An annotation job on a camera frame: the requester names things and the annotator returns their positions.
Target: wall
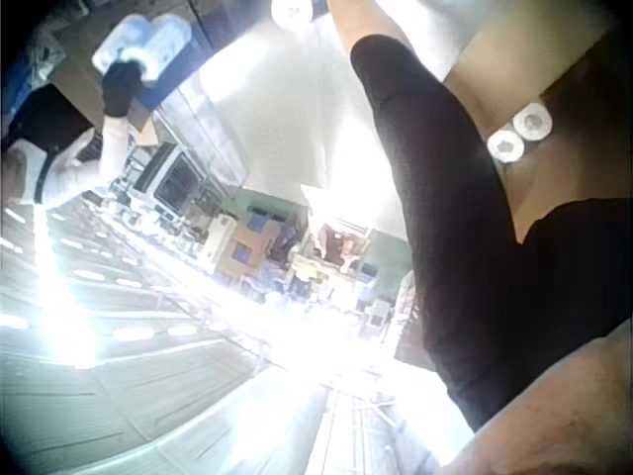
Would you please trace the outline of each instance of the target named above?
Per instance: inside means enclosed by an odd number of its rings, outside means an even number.
[[[227,215],[216,216],[209,225],[209,237],[203,246],[199,259],[206,261],[210,271],[215,270],[236,228],[237,221]]]
[[[239,190],[232,205],[240,215],[246,213],[249,206],[256,206],[280,216],[297,215],[302,223],[308,221],[308,207],[253,190]]]
[[[397,237],[377,233],[365,262],[378,267],[373,296],[396,297],[403,277],[412,270],[411,251],[406,242]]]
[[[261,233],[250,230],[247,225],[251,216],[252,213],[246,213],[244,219],[237,223],[235,232],[223,252],[218,264],[218,272],[224,276],[236,278],[256,274],[264,263],[269,245],[280,232],[279,223],[272,220],[266,222]],[[248,265],[232,258],[238,243],[251,249]]]

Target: white roll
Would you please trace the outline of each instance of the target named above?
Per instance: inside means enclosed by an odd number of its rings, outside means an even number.
[[[488,139],[488,151],[503,163],[519,160],[525,153],[525,143],[517,133],[500,130]]]
[[[538,142],[552,132],[552,116],[545,106],[533,102],[514,116],[512,125],[527,141]]]

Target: window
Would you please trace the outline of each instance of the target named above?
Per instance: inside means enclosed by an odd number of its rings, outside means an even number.
[[[238,243],[233,251],[232,258],[238,260],[242,264],[248,265],[248,260],[250,260],[250,253],[252,249],[244,244]]]
[[[193,191],[200,185],[200,179],[185,154],[181,153],[160,183],[154,196],[165,206],[179,212],[187,205]]]
[[[266,226],[267,221],[268,221],[268,218],[266,218],[265,216],[259,215],[257,213],[253,213],[246,227],[249,228],[251,231],[255,231],[256,233],[261,233],[262,231],[264,231],[264,227]]]

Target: ceiling light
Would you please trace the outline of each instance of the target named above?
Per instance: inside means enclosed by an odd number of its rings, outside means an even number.
[[[497,131],[488,139],[488,151],[503,163],[519,160],[525,153],[525,143],[516,132],[509,130]]]
[[[154,330],[147,328],[114,330],[112,336],[118,341],[138,341],[150,339],[154,336]]]
[[[26,222],[26,220],[24,218],[22,218],[20,215],[18,215],[17,213],[11,211],[9,208],[7,208],[6,210],[4,210],[4,212],[9,215],[11,218],[13,218],[14,220],[16,220],[19,223],[24,224]]]
[[[270,10],[277,25],[293,31],[309,24],[314,14],[312,0],[273,0]]]
[[[74,240],[66,239],[65,237],[61,238],[59,240],[59,242],[61,242],[62,244],[69,245],[70,247],[74,247],[75,249],[83,248],[83,245],[81,245],[79,242],[75,242]]]
[[[543,104],[533,102],[514,116],[512,125],[527,141],[538,142],[552,132],[552,116]]]
[[[102,274],[98,274],[97,272],[90,272],[89,270],[75,270],[74,274],[77,277],[83,277],[84,279],[90,280],[105,280],[105,277]]]
[[[142,287],[142,284],[140,282],[135,282],[133,280],[128,280],[128,279],[117,279],[116,282],[119,285],[125,285],[127,287],[135,287],[137,289]]]
[[[173,327],[169,330],[167,330],[167,332],[169,334],[171,334],[172,336],[188,336],[190,334],[195,334],[198,331],[198,329],[196,327],[190,326],[190,327]]]
[[[27,319],[15,315],[0,314],[0,326],[16,330],[26,330],[29,327]]]

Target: hand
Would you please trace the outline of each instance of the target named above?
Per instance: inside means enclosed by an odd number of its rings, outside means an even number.
[[[134,97],[142,90],[141,70],[135,61],[115,62],[103,78],[104,113],[125,117]]]

